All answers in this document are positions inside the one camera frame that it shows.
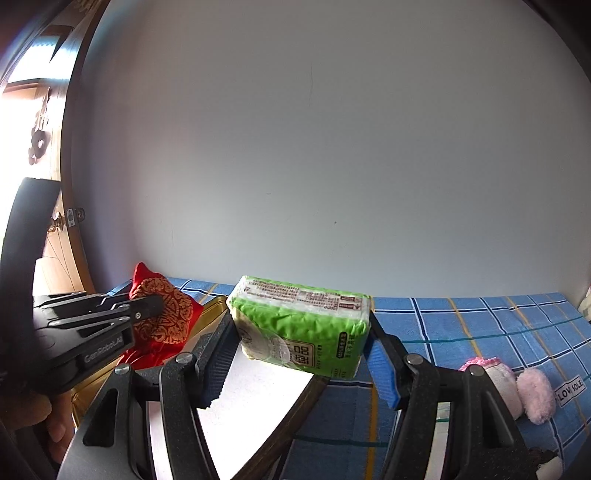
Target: green package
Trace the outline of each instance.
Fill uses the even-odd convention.
[[[227,304],[249,358],[355,376],[369,332],[369,295],[244,276]]]

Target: pink fluffy toy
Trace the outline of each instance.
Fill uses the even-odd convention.
[[[516,378],[511,368],[497,357],[484,359],[477,356],[468,360],[460,370],[464,371],[468,365],[474,364],[486,370],[514,420],[525,412],[532,423],[541,425],[554,415],[554,391],[548,378],[537,368],[526,368]]]

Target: red cloth bag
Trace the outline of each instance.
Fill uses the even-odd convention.
[[[135,267],[129,299],[152,294],[163,298],[164,311],[158,317],[134,325],[135,345],[119,361],[120,364],[131,364],[136,370],[162,365],[164,360],[179,353],[203,311],[203,306],[194,298],[140,262]]]

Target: human hand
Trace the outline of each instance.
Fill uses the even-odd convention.
[[[46,421],[51,457],[61,463],[74,436],[72,398],[64,393],[50,400],[45,395],[26,392],[0,397],[0,420],[7,430],[18,430]]]

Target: blue plaid bed sheet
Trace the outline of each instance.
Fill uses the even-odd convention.
[[[232,285],[169,278],[205,304],[228,295]],[[434,365],[457,369],[474,356],[497,356],[517,374],[542,370],[553,388],[581,376],[591,387],[591,325],[560,293],[463,299],[375,297],[374,311],[386,333]],[[446,422],[445,413],[438,422]],[[331,380],[278,460],[269,480],[377,479],[397,412],[378,398],[362,361],[353,380]],[[542,425],[521,418],[529,447],[555,451],[565,468],[590,435],[591,388]]]

